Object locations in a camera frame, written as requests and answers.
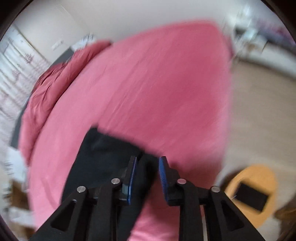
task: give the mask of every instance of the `folded black cloth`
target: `folded black cloth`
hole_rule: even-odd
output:
[[[97,128],[91,128],[84,137],[62,195],[64,201],[79,186],[94,188],[110,181],[128,166],[131,156],[136,156],[139,162],[133,182],[131,204],[122,207],[118,217],[118,241],[128,239],[141,212],[156,178],[157,157],[144,153],[130,143],[99,133]]]

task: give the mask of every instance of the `silver rivet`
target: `silver rivet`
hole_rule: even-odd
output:
[[[220,187],[213,186],[213,187],[211,187],[211,191],[212,192],[220,192]]]
[[[185,184],[187,181],[184,179],[184,178],[179,178],[178,180],[177,180],[177,183],[179,183],[179,184]]]
[[[86,190],[85,186],[80,186],[77,188],[77,192],[84,192]]]
[[[120,179],[119,178],[113,178],[111,180],[111,182],[112,182],[112,184],[118,184],[118,183],[120,183]]]

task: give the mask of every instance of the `curtain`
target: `curtain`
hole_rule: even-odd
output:
[[[50,63],[11,26],[0,41],[0,163],[5,156],[15,122],[34,84]]]

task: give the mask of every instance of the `wall socket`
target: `wall socket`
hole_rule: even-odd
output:
[[[62,39],[58,40],[54,45],[52,45],[52,50],[56,50],[63,43],[64,43],[64,40],[62,40]]]

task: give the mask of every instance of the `wooden floor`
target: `wooden floor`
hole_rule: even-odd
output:
[[[261,163],[279,181],[277,207],[296,193],[296,81],[273,70],[239,62],[233,68],[231,135],[217,184],[234,170]],[[280,223],[259,228],[267,241],[278,237]]]

